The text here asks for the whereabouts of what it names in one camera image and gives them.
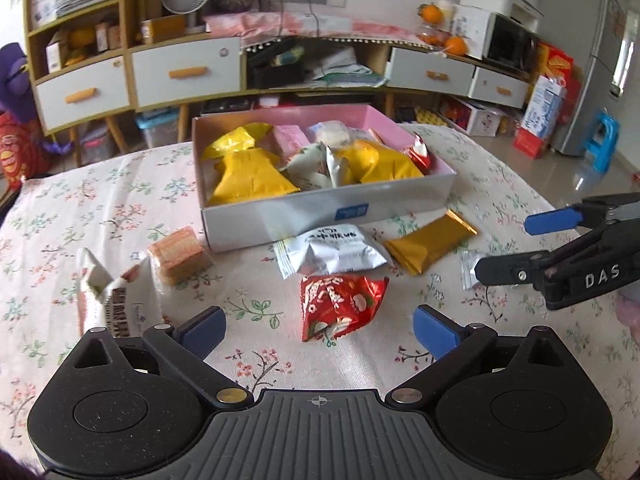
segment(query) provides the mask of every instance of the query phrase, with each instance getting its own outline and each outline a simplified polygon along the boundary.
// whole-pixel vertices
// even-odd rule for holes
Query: silver snack package
[[[476,264],[486,256],[488,254],[478,251],[462,251],[462,254],[460,254],[462,290],[469,290],[480,283],[476,278]]]
[[[347,160],[335,156],[324,143],[303,146],[280,171],[302,191],[330,189],[342,185],[349,167]]]
[[[382,245],[351,224],[313,229],[273,247],[285,279],[295,273],[327,276],[369,270],[391,262]]]

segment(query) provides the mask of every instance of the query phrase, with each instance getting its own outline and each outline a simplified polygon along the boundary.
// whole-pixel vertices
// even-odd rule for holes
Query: red snack bag
[[[324,331],[338,338],[365,326],[376,315],[388,283],[388,278],[374,282],[347,274],[302,278],[302,341]]]
[[[402,150],[407,155],[412,163],[422,172],[422,174],[429,174],[431,169],[431,157],[427,150],[427,146],[419,135],[415,136],[415,143],[413,146]]]

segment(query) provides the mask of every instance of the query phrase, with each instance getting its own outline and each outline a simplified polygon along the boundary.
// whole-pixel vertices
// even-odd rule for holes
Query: white drawer
[[[36,92],[47,130],[129,106],[122,57],[45,81]]]
[[[524,81],[478,67],[468,95],[479,101],[522,108],[528,87]]]
[[[394,48],[387,65],[388,86],[466,95],[475,66],[427,52]]]
[[[240,39],[160,46],[132,56],[138,106],[240,91]]]

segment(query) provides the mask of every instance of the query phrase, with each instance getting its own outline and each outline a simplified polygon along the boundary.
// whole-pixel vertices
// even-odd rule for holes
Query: floral tablecloth
[[[465,245],[500,254],[553,249],[574,234],[529,237],[522,222],[549,204],[473,140],[444,127],[406,126],[457,169],[449,207],[480,231]],[[368,226],[396,238],[443,211]],[[150,243],[190,224],[204,242],[190,144],[115,158],[26,184],[0,229],[0,446],[33,458],[26,419],[37,395],[78,341],[74,273],[88,247],[112,274]],[[299,278],[283,281],[271,246],[215,255],[208,271],[162,298],[174,324],[210,304],[227,315],[224,342],[207,358],[257,393],[276,388],[377,388],[384,396],[432,356],[412,333],[412,313],[429,303],[460,324],[484,322],[523,335],[535,324],[558,332],[607,400],[614,418],[599,471],[626,479],[640,458],[640,351],[614,314],[612,296],[548,312],[530,286],[462,289],[460,251],[419,277],[386,266],[391,279],[376,318],[336,341],[300,341]]]

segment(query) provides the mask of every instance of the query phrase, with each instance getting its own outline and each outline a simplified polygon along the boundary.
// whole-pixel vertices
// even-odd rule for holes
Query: orange fruit
[[[459,36],[449,38],[444,47],[447,54],[453,54],[454,56],[464,56],[467,52],[465,40]]]
[[[439,7],[429,4],[429,5],[421,5],[418,8],[418,15],[427,23],[433,23],[433,25],[437,25],[442,22],[444,15]]]

